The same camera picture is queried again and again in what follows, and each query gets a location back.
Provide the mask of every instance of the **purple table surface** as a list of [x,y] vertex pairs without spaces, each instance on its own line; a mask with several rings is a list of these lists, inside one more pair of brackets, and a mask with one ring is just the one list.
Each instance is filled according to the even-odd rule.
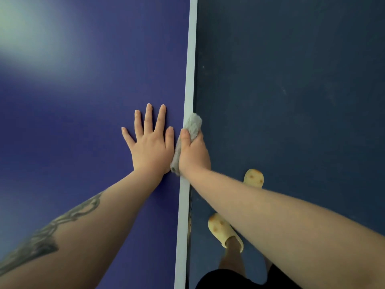
[[[179,135],[189,4],[0,1],[0,257],[133,170],[135,109],[165,104]],[[168,174],[99,288],[173,288],[178,197]]]

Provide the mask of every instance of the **tattooed arm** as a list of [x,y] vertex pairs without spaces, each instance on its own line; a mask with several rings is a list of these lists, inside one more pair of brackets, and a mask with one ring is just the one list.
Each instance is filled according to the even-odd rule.
[[166,107],[152,128],[147,105],[144,130],[135,112],[135,143],[125,128],[134,171],[83,204],[54,219],[0,262],[0,287],[95,288],[122,246],[147,197],[170,169],[174,131],[163,137]]

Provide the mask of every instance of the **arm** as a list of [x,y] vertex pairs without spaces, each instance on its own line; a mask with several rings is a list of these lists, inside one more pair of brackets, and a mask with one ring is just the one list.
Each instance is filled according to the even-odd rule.
[[0,287],[94,288],[122,246],[142,204],[169,171],[174,155],[174,132],[163,138],[166,107],[159,111],[155,131],[152,107],[147,106],[144,130],[135,113],[131,150],[134,171],[38,230],[0,262]]
[[330,210],[210,170],[182,132],[179,168],[196,191],[303,289],[384,288],[385,238]]

